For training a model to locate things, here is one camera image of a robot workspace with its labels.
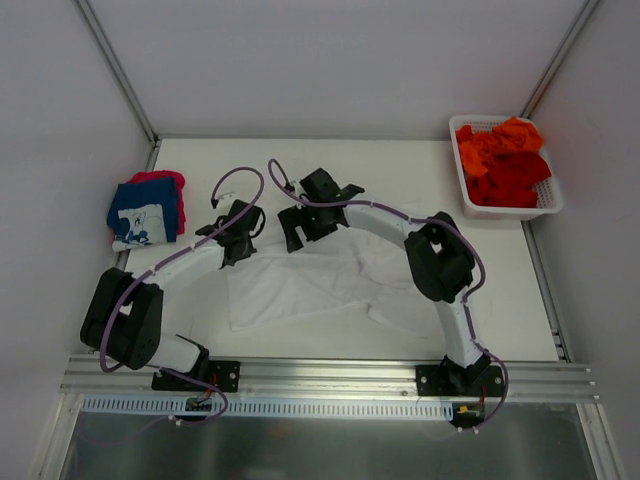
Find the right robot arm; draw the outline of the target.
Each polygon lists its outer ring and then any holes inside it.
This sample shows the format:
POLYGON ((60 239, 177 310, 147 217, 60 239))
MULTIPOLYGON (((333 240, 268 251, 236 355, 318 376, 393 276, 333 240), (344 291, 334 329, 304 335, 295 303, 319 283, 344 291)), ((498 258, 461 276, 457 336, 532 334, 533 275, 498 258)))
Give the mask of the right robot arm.
POLYGON ((365 198, 357 185, 339 187, 322 168, 299 182, 300 195, 289 181, 275 185, 297 202, 277 214, 288 252, 340 226, 368 232, 402 249, 413 283, 434 302, 444 333, 445 354, 432 375, 433 388, 466 396, 481 387, 491 357, 475 332, 469 299, 483 286, 486 269, 449 214, 414 218, 365 198))

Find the white t-shirt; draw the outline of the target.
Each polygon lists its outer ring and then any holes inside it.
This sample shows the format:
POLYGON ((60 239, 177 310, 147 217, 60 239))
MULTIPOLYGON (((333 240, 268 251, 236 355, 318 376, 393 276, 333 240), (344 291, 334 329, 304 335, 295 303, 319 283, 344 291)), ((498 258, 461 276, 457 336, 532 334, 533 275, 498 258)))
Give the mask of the white t-shirt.
POLYGON ((435 305, 415 287, 406 253, 371 233, 340 229, 289 253, 265 244, 227 273, 233 331, 311 320, 362 307, 385 327, 429 338, 441 333, 435 305))

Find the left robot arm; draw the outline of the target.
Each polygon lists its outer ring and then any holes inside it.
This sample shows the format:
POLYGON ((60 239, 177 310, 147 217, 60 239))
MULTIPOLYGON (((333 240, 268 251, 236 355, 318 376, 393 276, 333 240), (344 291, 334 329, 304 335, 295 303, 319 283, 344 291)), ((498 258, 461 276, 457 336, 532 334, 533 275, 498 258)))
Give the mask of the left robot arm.
POLYGON ((237 374, 239 364, 216 366, 203 345, 162 331, 163 307, 201 278, 250 258, 254 238, 266 214, 258 206, 234 200, 226 215, 196 233, 204 243, 192 245, 163 266, 136 278, 116 267, 100 277, 80 330, 80 341, 120 367, 155 367, 160 391, 220 387, 225 371, 237 374))

